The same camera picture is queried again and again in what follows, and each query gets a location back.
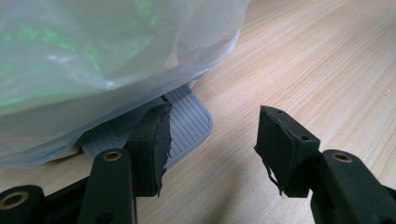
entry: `wooden table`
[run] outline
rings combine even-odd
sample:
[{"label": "wooden table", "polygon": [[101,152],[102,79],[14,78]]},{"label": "wooden table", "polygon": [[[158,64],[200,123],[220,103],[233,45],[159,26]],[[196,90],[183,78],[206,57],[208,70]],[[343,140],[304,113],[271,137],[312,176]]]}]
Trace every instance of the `wooden table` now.
[{"label": "wooden table", "polygon": [[[360,157],[396,189],[396,2],[257,0],[235,50],[194,88],[214,120],[208,139],[139,198],[140,223],[313,223],[309,199],[278,195],[256,142],[260,105],[287,111],[321,140]],[[89,174],[79,154],[0,169],[0,190],[46,194]]]}]

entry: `wood grain tabletop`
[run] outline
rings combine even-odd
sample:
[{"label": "wood grain tabletop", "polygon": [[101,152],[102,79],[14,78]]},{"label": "wood grain tabletop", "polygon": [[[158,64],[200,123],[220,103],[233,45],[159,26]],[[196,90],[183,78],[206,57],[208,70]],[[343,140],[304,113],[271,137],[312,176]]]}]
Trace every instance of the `wood grain tabletop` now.
[{"label": "wood grain tabletop", "polygon": [[[310,198],[279,196],[256,144],[260,105],[289,113],[320,151],[358,157],[396,189],[396,1],[256,0],[236,48],[194,87],[214,128],[167,171],[160,198],[138,198],[140,223],[314,223]],[[0,191],[50,194],[87,176],[83,155],[0,168]]]}]

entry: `gray plastic object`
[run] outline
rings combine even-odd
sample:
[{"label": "gray plastic object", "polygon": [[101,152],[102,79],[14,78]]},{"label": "gray plastic object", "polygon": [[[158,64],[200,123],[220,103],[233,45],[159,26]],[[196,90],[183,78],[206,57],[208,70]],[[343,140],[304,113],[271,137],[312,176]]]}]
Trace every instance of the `gray plastic object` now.
[{"label": "gray plastic object", "polygon": [[213,128],[209,112],[187,86],[170,91],[161,98],[84,133],[78,139],[78,143],[92,161],[104,150],[124,147],[129,134],[145,112],[165,102],[172,105],[172,148],[166,163],[166,167],[169,168],[203,143]]}]

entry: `plastic bag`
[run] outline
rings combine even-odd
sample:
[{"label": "plastic bag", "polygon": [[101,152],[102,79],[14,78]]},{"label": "plastic bag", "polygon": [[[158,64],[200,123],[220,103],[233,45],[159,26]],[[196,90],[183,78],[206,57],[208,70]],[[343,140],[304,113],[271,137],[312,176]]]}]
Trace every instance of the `plastic bag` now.
[{"label": "plastic bag", "polygon": [[33,166],[234,46],[248,0],[3,1],[0,165]]}]

